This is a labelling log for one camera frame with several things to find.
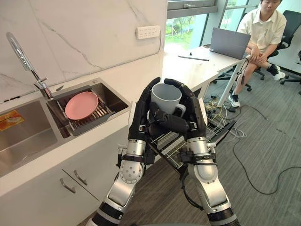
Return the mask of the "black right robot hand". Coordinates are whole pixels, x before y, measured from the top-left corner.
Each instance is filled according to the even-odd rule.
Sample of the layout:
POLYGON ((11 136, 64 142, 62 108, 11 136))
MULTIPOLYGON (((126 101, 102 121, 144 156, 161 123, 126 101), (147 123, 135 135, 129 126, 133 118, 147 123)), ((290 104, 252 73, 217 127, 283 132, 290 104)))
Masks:
POLYGON ((149 108, 149 133, 153 137, 170 131, 185 139, 206 136, 206 114, 191 89, 179 81, 165 79, 154 85, 149 108))

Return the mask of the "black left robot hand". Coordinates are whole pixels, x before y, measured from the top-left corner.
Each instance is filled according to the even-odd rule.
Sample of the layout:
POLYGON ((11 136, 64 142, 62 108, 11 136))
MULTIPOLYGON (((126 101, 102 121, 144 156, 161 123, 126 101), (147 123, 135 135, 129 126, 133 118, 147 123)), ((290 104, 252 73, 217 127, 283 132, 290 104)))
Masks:
POLYGON ((136 102, 132 124, 129 127, 128 140, 147 142, 148 123, 147 112, 151 102, 151 89, 160 82, 160 77, 153 79, 143 90, 139 100, 136 102))

